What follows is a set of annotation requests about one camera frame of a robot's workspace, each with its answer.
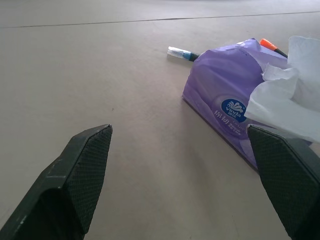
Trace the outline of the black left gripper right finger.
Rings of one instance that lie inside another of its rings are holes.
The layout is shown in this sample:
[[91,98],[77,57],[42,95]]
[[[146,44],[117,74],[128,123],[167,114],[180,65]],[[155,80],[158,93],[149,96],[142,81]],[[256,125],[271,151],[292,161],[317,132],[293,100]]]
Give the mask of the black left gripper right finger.
[[320,240],[320,157],[307,142],[253,125],[247,134],[267,196],[291,240]]

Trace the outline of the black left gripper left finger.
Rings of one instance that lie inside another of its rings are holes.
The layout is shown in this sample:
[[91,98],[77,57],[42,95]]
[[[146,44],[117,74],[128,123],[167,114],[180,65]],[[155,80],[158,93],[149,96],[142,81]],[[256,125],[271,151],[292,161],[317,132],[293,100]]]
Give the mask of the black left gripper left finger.
[[104,184],[113,128],[74,135],[0,229],[0,240],[84,240]]

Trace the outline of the orange-capped marker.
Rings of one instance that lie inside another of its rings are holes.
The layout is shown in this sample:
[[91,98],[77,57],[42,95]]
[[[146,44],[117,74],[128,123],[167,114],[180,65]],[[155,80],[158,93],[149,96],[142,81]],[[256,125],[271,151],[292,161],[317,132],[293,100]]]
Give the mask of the orange-capped marker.
[[285,58],[288,58],[288,55],[285,54],[283,51],[281,51],[277,46],[275,46],[273,43],[271,43],[269,40],[262,38],[259,42],[259,44],[269,50],[272,50],[280,55],[282,55]]

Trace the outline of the white tissue sheet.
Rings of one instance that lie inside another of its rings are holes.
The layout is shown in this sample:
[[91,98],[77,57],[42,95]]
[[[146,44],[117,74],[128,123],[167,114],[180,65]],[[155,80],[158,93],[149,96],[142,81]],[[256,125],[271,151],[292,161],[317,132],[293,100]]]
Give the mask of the white tissue sheet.
[[245,116],[320,144],[320,40],[292,36],[284,66],[263,65]]

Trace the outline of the purple tissue pack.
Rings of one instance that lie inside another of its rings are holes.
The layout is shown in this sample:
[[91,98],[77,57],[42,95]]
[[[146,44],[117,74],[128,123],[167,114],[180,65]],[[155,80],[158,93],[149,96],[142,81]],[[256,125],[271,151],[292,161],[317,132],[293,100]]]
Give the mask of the purple tissue pack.
[[250,95],[264,82],[264,65],[284,66],[287,59],[253,38],[207,50],[194,61],[182,96],[240,155],[255,164],[247,127],[271,126],[245,116]]

